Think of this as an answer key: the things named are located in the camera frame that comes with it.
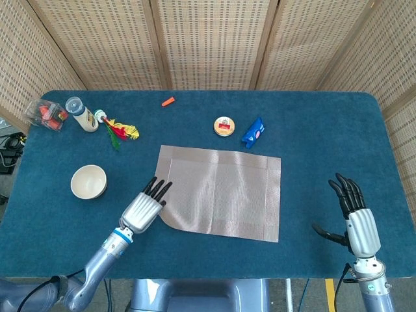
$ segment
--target yellow feather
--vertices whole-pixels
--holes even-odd
[[[109,120],[109,123],[112,126],[118,128],[118,129],[124,128],[124,131],[125,131],[126,135],[129,138],[132,138],[133,140],[136,140],[139,137],[139,133],[138,133],[136,127],[133,126],[133,125],[124,125],[124,124],[122,124],[120,122],[116,122],[115,119]]]

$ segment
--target white bowl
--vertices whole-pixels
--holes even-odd
[[[104,193],[107,176],[102,168],[94,164],[83,166],[73,174],[71,190],[82,200],[90,200]]]

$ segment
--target green feather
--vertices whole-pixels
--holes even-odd
[[[117,136],[114,134],[114,132],[112,132],[112,130],[106,123],[105,123],[105,126],[107,127],[107,131],[109,132],[112,146],[114,147],[115,150],[117,151],[120,150],[120,143],[118,142]]]

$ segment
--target blue packet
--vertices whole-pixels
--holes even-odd
[[[264,130],[263,121],[258,117],[241,139],[243,142],[246,142],[246,148],[251,148]]]

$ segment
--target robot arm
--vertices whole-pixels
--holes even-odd
[[[339,185],[332,180],[328,182],[339,198],[346,232],[342,236],[329,233],[317,224],[313,224],[312,227],[325,239],[348,247],[348,250],[357,257],[351,273],[359,283],[367,311],[393,312],[393,303],[389,294],[391,286],[385,277],[385,265],[376,258],[381,243],[374,216],[365,206],[360,187],[341,174],[335,176]]]
[[[17,285],[0,280],[0,312],[21,311],[49,311],[57,300],[63,296],[63,304],[70,311],[83,311],[91,302],[99,283],[107,275],[116,260],[133,242],[133,234],[143,233],[156,219],[161,209],[166,205],[161,201],[172,182],[167,183],[161,191],[164,181],[156,182],[154,177],[144,190],[130,203],[120,218],[117,227],[104,241],[101,248],[86,264],[85,282],[81,283],[72,276],[67,280],[66,289],[62,292],[62,282],[45,285],[31,295],[22,306],[22,300],[34,289],[34,285]]]

